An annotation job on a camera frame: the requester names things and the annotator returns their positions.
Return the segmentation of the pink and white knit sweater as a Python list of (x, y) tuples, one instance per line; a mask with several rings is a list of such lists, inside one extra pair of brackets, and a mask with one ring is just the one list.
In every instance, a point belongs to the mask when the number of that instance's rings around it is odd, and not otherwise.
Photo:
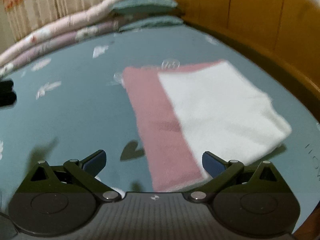
[(171, 70), (127, 67), (123, 83), (156, 192), (209, 181), (206, 151), (248, 165), (292, 132), (269, 95), (225, 60)]

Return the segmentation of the blue upper pillow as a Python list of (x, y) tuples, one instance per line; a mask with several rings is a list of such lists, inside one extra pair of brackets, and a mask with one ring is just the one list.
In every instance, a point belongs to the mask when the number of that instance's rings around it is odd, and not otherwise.
[(112, 7), (112, 12), (120, 15), (160, 14), (171, 12), (177, 7), (175, 0), (123, 0)]

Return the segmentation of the blue pillow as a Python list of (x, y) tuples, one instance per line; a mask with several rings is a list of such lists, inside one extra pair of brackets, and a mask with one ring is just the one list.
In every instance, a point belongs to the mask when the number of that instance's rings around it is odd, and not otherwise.
[(136, 22), (128, 23), (119, 28), (119, 32), (143, 29), (143, 28), (155, 28), (155, 27), (167, 27), (172, 25), (182, 25), (184, 21), (176, 16), (155, 16), (146, 19), (138, 20)]
[(175, 0), (123, 0), (112, 7), (112, 12), (120, 15), (160, 14), (171, 12), (177, 7)]

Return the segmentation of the blue lower pillow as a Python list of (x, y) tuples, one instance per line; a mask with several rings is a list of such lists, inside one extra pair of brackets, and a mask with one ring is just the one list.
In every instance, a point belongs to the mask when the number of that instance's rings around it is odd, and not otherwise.
[(128, 23), (119, 28), (119, 32), (143, 29), (143, 28), (155, 28), (155, 27), (167, 27), (172, 25), (182, 25), (184, 21), (176, 16), (155, 16), (146, 19), (138, 20), (136, 22)]

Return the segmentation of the mauve floral folded quilt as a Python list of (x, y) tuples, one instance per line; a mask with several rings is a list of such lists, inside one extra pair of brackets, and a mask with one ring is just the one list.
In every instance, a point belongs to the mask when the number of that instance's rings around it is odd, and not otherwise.
[(39, 57), (50, 52), (73, 45), (86, 39), (118, 31), (120, 27), (132, 22), (132, 20), (132, 15), (115, 17), (103, 23), (85, 27), (77, 31), (71, 31), (48, 41), (42, 42), (41, 44), (37, 44), (24, 51), (18, 57), (2, 67), (1, 78), (8, 76), (15, 70), (22, 68), (31, 61), (34, 61), (35, 59), (38, 59)]

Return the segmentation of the pink floral folded quilt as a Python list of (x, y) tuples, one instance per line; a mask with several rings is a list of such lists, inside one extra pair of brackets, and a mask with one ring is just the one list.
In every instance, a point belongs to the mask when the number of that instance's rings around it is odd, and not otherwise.
[(1, 66), (9, 63), (9, 61), (13, 60), (20, 53), (28, 50), (36, 44), (64, 34), (68, 31), (73, 31), (98, 22), (111, 12), (114, 4), (120, 1), (122, 0), (103, 0), (101, 3), (93, 5), (87, 10), (67, 15), (36, 29), (1, 54)]

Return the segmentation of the wooden headboard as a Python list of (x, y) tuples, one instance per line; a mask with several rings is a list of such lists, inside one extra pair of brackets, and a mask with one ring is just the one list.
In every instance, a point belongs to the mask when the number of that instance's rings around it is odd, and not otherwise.
[(183, 19), (276, 78), (319, 117), (319, 0), (175, 0)]

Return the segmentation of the blue floral bed sheet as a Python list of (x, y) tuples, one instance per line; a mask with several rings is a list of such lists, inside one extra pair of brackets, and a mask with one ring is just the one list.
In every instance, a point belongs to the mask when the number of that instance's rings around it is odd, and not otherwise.
[(107, 154), (99, 178), (124, 191), (152, 191), (147, 159), (125, 89), (113, 79), (128, 66), (160, 66), (224, 59), (273, 100), (292, 134), (270, 156), (296, 194), (298, 225), (319, 202), (319, 122), (281, 84), (216, 38), (185, 25), (107, 34), (58, 50), (11, 74), (17, 102), (1, 109), (1, 210), (39, 160), (61, 165), (96, 150)]

